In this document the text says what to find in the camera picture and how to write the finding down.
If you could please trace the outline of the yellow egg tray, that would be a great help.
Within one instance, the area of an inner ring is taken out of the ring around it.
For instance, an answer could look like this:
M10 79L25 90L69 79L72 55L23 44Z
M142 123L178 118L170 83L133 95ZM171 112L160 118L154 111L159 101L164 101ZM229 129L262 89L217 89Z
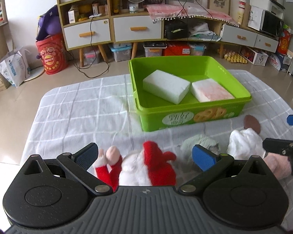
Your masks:
M247 64L248 61L246 58L244 58L243 56L241 56L238 53L235 52L228 52L224 55L224 58L226 61L230 62L230 63L243 63L243 64Z

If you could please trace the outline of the white foam sponge block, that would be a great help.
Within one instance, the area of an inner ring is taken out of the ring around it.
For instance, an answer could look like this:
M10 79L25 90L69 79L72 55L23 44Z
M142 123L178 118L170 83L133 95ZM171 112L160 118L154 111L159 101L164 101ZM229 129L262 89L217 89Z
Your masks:
M175 105L181 103L189 92L191 83L161 70L148 75L142 81L143 90Z

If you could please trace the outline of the clear storage box blue lid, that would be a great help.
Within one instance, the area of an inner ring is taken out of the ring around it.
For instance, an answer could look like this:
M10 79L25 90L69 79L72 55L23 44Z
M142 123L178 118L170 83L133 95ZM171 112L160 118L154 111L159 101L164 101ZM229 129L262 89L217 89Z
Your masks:
M114 55L114 60L116 62L126 61L131 59L131 49L132 43L111 43L109 48Z

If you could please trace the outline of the microwave oven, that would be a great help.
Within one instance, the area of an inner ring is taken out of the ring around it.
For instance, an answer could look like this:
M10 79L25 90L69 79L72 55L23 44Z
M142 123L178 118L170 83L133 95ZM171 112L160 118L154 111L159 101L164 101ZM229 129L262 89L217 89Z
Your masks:
M284 21L267 10L251 6L248 27L272 37L280 37Z

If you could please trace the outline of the red cardboard box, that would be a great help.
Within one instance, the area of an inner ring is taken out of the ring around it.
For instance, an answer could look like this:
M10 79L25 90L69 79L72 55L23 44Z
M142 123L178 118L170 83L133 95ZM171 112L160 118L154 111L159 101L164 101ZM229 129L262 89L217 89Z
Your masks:
M186 42L169 42L163 50L163 56L189 56L190 47Z

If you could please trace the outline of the black bag on shelf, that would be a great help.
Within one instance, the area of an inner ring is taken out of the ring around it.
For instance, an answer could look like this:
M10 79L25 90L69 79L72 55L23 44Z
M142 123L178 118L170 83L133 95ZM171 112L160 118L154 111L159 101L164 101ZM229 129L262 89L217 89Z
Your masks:
M188 37L188 25L176 19L164 23L164 38L168 40L184 39Z

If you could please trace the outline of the pink lace cabinet cloth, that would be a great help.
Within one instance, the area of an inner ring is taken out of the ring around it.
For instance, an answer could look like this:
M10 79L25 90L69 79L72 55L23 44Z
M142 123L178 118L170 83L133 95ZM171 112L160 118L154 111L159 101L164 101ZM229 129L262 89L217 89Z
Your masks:
M202 6L191 7L169 4L148 4L145 8L153 21L173 20L176 18L205 18L221 21L235 27L239 26L239 24L228 14L205 9Z

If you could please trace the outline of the white towel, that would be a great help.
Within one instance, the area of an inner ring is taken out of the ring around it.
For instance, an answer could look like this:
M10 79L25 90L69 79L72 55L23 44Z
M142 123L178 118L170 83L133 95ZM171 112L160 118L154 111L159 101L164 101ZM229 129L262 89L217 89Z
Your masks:
M227 153L235 160L248 160L252 155L264 158L263 139L252 129L234 130L230 134Z

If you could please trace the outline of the brown round pad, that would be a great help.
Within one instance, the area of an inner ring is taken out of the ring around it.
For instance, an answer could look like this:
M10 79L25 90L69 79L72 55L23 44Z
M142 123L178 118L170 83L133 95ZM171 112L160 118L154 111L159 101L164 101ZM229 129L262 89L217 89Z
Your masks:
M261 125L259 121L252 115L246 115L244 118L244 129L249 128L254 130L257 134L260 134L261 132Z

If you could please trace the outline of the red snack bucket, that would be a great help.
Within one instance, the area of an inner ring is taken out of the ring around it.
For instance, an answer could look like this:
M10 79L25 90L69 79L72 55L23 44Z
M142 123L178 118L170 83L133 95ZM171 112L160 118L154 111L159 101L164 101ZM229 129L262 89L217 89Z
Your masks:
M67 67L63 34L59 33L48 36L44 40L36 41L36 47L38 59L42 61L47 74L56 74Z

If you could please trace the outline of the pink fluffy plush toy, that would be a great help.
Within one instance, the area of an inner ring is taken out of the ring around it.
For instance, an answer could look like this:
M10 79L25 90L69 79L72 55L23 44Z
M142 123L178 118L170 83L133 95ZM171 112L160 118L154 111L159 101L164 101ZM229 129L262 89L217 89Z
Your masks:
M275 175L276 179L282 180L291 175L291 163L287 156L268 153L264 158L264 161L271 172Z

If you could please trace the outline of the wooden tv cabinet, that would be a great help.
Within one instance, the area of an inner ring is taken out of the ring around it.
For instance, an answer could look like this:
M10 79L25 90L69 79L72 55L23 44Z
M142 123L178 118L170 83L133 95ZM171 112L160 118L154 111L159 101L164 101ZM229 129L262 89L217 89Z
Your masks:
M107 61L103 45L108 43L132 43L134 58L138 43L144 41L166 41L164 23L176 19L153 21L146 8L141 12L114 12L116 0L57 0L61 28L68 51L78 50L80 65L84 65L84 49L98 48ZM220 48L224 45L241 45L275 52L276 37L269 36L249 27L235 27L214 19L181 18L187 23L193 20L206 21L208 27L220 36Z

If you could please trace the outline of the purple plush toy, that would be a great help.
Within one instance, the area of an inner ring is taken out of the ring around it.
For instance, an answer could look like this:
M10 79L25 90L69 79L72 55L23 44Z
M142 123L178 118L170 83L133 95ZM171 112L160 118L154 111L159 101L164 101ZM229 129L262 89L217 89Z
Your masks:
M48 36L61 33L62 29L57 5L54 5L39 17L38 28L37 41L42 41Z

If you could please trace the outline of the red santa plush toy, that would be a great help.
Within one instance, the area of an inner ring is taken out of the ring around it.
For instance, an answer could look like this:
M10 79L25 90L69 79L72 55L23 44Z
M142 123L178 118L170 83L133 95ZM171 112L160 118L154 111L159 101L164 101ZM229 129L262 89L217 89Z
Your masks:
M93 166L98 179L116 191L119 186L174 186L176 173L173 152L163 152L157 143L144 142L141 150L123 157L116 146L100 149Z

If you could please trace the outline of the pink stained sponge block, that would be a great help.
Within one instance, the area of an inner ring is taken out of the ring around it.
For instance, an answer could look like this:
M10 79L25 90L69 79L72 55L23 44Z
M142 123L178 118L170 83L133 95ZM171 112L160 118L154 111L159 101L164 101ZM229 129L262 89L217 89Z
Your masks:
M191 93L200 103L234 99L232 94L211 78L193 82Z

